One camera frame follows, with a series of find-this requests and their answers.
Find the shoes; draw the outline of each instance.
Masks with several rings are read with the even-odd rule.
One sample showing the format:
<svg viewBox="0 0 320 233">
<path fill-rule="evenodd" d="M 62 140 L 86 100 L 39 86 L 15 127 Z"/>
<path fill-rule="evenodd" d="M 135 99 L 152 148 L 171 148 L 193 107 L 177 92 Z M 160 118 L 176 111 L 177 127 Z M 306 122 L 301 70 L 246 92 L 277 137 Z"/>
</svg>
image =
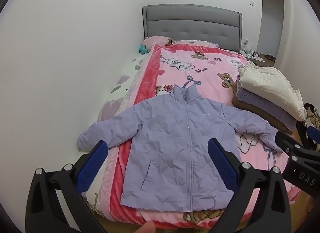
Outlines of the shoes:
<svg viewBox="0 0 320 233">
<path fill-rule="evenodd" d="M 272 56 L 271 54 L 266 55 L 266 58 L 267 58 L 268 60 L 276 61 L 276 58 L 275 58 L 274 56 Z"/>
</svg>

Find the metal screw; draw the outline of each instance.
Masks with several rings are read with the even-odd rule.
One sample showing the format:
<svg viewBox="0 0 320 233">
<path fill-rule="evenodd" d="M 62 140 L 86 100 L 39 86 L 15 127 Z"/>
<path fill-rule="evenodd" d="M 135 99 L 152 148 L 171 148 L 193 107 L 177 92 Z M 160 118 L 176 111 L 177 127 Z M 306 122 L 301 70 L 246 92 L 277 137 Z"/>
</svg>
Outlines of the metal screw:
<svg viewBox="0 0 320 233">
<path fill-rule="evenodd" d="M 63 168 L 66 170 L 66 171 L 70 171 L 72 169 L 73 165 L 72 164 L 66 164 Z"/>
<path fill-rule="evenodd" d="M 41 173 L 42 173 L 42 168 L 36 169 L 36 174 L 37 174 L 37 175 L 39 175 L 39 174 L 41 174 Z"/>
<path fill-rule="evenodd" d="M 251 164 L 250 163 L 247 163 L 247 162 L 244 162 L 242 164 L 242 167 L 245 168 L 245 169 L 250 169 L 251 168 Z"/>
<path fill-rule="evenodd" d="M 272 170 L 273 170 L 275 173 L 279 173 L 279 172 L 280 172 L 280 169 L 279 169 L 278 167 L 276 167 L 276 166 L 273 167 Z"/>
</svg>

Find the gray upholstered headboard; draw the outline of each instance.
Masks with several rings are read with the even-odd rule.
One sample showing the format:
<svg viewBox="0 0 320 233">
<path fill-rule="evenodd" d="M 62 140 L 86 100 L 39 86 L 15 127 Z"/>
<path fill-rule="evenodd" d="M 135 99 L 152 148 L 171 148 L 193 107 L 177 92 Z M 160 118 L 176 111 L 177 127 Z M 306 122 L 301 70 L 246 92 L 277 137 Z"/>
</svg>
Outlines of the gray upholstered headboard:
<svg viewBox="0 0 320 233">
<path fill-rule="evenodd" d="M 225 50 L 240 52 L 242 14 L 226 9 L 192 5 L 160 4 L 143 7 L 144 36 L 174 40 L 203 40 Z"/>
</svg>

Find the pink bedsheet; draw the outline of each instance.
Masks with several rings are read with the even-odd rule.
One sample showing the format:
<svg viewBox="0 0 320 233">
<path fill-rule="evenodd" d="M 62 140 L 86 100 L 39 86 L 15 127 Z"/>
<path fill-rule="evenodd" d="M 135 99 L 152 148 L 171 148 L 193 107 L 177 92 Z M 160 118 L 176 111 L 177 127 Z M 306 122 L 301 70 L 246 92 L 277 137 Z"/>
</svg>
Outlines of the pink bedsheet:
<svg viewBox="0 0 320 233">
<path fill-rule="evenodd" d="M 237 68 L 247 64 L 246 59 L 239 54 L 229 53 L 219 48 L 208 48 L 194 45 L 155 45 L 137 93 L 133 94 L 138 102 L 154 97 L 156 94 L 170 93 L 172 86 L 192 85 L 197 83 L 197 89 L 203 97 L 231 104 L 233 80 L 238 75 Z M 257 169 L 269 170 L 278 166 L 281 171 L 287 163 L 286 154 L 276 154 L 264 146 L 257 136 L 238 134 L 239 150 L 242 161 L 247 161 Z M 112 161 L 108 163 L 107 171 L 101 187 L 100 206 L 106 218 L 132 224 L 144 224 L 153 220 L 157 228 L 211 228 L 219 219 L 223 210 L 179 212 L 150 212 L 136 210 L 120 204 L 123 191 L 124 174 L 131 148 L 131 140 L 123 143 L 116 150 L 110 151 Z M 290 200 L 294 200 L 300 190 L 285 182 Z M 247 207 L 243 220 L 249 218 L 258 197 L 255 190 Z"/>
</svg>

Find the purple jacket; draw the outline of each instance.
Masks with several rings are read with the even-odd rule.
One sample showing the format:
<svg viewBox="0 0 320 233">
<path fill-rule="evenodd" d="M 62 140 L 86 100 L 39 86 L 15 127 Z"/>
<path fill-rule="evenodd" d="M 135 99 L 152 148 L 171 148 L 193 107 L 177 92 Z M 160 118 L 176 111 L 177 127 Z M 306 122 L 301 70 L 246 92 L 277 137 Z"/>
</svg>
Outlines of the purple jacket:
<svg viewBox="0 0 320 233">
<path fill-rule="evenodd" d="M 278 151 L 277 130 L 260 116 L 203 98 L 196 85 L 144 100 L 114 118 L 95 123 L 78 139 L 91 150 L 132 138 L 121 204 L 154 211 L 223 209 L 233 196 L 208 154 L 217 138 L 240 159 L 235 132 L 259 134 Z"/>
</svg>

